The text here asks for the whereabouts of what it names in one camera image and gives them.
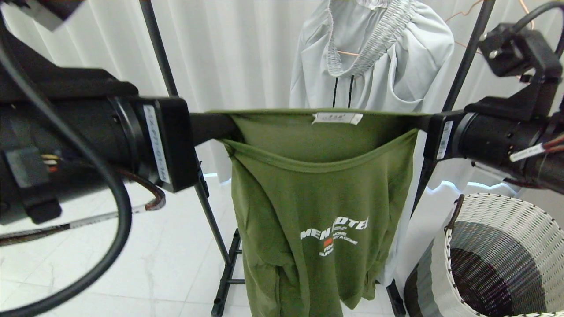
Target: woven basket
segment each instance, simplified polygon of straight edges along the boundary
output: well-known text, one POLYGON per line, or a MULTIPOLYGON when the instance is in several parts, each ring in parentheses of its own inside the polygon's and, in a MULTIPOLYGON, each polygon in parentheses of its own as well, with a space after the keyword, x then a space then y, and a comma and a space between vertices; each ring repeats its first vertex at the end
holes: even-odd
POLYGON ((564 317, 564 231, 528 202, 461 195, 404 296, 411 317, 564 317))

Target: robotic arm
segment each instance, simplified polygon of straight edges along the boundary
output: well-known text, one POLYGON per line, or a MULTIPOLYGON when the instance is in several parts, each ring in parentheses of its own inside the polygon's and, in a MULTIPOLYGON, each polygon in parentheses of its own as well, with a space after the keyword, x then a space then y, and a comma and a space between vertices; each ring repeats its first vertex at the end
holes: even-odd
MULTIPOLYGON (((51 26, 77 7, 10 2, 51 26)), ((525 28, 556 7, 564 11, 563 2, 548 2, 483 36, 479 48, 492 71, 521 76, 528 85, 509 98, 486 97, 460 111, 413 119, 411 125, 428 133, 426 159, 470 159, 504 173, 508 182, 564 194, 564 103, 549 116, 562 77, 564 38, 553 51, 538 31, 525 28), (531 69, 533 75, 524 75, 531 69)), ((105 186, 119 213, 116 239, 83 278, 44 300, 2 312, 30 316, 86 289, 119 255, 131 205, 116 169, 170 192, 183 190, 201 177, 194 147, 237 133, 237 127, 228 116, 189 113, 181 98, 142 98, 134 85, 104 70, 57 67, 0 22, 0 224, 25 217, 43 223, 60 215, 60 202, 105 186), (50 157, 77 163, 48 168, 50 157)))

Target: curtain fold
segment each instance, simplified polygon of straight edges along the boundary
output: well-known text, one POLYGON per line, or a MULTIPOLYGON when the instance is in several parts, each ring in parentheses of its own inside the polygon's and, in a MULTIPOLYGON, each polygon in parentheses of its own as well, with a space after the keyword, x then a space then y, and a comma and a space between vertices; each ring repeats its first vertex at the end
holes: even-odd
MULTIPOLYGON (((423 0, 445 20, 467 12, 473 0, 423 0)), ((546 2, 525 0, 529 9, 546 2)), ((158 26, 178 91, 190 111, 210 109, 284 108, 288 106, 294 53, 302 23, 318 6, 314 0, 159 0, 153 1, 158 26)), ((455 40, 467 43, 479 12, 448 22, 455 40)), ((166 95, 155 53, 136 0, 88 0, 55 32, 45 30, 18 9, 3 5, 15 36, 61 66, 104 68, 135 84, 142 95, 166 95)), ((524 14, 518 0, 496 3, 487 29, 524 14)), ((535 20, 556 46, 562 29, 557 10, 535 20)), ((464 48, 457 45, 443 82, 444 98, 456 74, 464 48)), ((509 96, 523 87, 516 78, 496 78, 476 55, 455 109, 487 95, 509 96)), ((561 101, 561 85, 554 109, 561 101)), ((204 173, 230 177, 231 164, 221 145, 198 146, 204 173)), ((430 185, 448 180, 460 190, 468 181, 494 185, 491 177, 464 160, 439 164, 430 185)))

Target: black drawstring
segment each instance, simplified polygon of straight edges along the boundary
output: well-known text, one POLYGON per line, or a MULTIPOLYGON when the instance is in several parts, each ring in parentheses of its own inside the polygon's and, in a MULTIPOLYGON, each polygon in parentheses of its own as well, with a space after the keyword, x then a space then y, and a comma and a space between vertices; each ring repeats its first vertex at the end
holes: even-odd
MULTIPOLYGON (((349 87, 349 109, 351 108, 351 98, 353 97, 353 82, 354 75, 351 76, 351 86, 349 87)), ((333 91, 333 108, 335 107, 335 99, 337 98, 337 84, 339 83, 339 78, 335 78, 335 90, 333 91)))
POLYGON ((353 81, 354 75, 351 76, 351 86, 349 87, 349 109, 351 108, 351 97, 353 95, 353 81))
POLYGON ((335 78, 335 91, 333 92, 333 108, 335 107, 335 98, 337 97, 337 84, 339 83, 339 78, 335 78))

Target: olive green t-shirt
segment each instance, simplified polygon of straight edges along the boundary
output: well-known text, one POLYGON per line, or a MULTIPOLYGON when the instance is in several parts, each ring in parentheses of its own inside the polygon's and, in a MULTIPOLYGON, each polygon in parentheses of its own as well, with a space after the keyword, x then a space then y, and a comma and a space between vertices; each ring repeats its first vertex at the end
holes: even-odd
POLYGON ((215 112, 240 129, 221 142, 253 316, 342 317, 341 301, 374 299, 412 179, 417 130, 406 115, 215 112))

